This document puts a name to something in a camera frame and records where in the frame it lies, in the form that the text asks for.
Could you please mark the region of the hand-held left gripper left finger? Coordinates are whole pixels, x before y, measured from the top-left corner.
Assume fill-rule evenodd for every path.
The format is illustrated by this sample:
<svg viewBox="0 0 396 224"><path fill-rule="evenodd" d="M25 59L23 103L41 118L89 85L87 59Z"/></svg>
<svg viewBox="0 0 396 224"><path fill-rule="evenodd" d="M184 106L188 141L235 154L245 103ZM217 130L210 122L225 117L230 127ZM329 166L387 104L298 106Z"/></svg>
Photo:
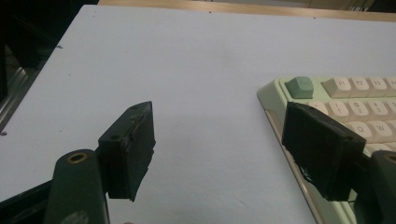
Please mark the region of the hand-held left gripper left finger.
<svg viewBox="0 0 396 224"><path fill-rule="evenodd" d="M127 108L98 140L98 158L111 199L135 200L156 144L152 102Z"/></svg>

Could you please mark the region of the green and beige keyboard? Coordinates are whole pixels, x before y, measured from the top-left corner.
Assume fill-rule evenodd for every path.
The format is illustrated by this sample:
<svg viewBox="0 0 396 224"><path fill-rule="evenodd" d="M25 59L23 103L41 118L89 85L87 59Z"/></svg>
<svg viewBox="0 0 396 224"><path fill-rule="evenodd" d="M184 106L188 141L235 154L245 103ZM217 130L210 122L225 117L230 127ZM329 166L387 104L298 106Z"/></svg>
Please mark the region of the green and beige keyboard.
<svg viewBox="0 0 396 224"><path fill-rule="evenodd" d="M281 77L257 92L318 224L396 224L396 77ZM345 201L328 201L282 145L287 103L309 105L366 140Z"/></svg>

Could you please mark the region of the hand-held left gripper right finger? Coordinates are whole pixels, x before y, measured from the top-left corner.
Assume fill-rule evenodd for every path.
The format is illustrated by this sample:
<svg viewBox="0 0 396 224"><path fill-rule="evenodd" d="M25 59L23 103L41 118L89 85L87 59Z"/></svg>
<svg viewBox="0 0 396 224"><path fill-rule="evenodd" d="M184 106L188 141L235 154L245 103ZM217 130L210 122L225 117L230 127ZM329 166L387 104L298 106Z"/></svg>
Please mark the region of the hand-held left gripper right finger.
<svg viewBox="0 0 396 224"><path fill-rule="evenodd" d="M366 144L363 137L312 106L289 102L281 143L323 198L348 199L352 164Z"/></svg>

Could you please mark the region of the metal floor rail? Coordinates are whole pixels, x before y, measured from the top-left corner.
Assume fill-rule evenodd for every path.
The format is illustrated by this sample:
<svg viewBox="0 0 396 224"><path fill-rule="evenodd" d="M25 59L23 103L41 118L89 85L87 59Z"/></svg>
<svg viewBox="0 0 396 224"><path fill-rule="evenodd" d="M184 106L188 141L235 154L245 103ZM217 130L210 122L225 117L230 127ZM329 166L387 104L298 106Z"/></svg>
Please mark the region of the metal floor rail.
<svg viewBox="0 0 396 224"><path fill-rule="evenodd" d="M8 96L0 103L0 135L16 112L21 101L35 82L39 71L19 67L12 75L8 85Z"/></svg>

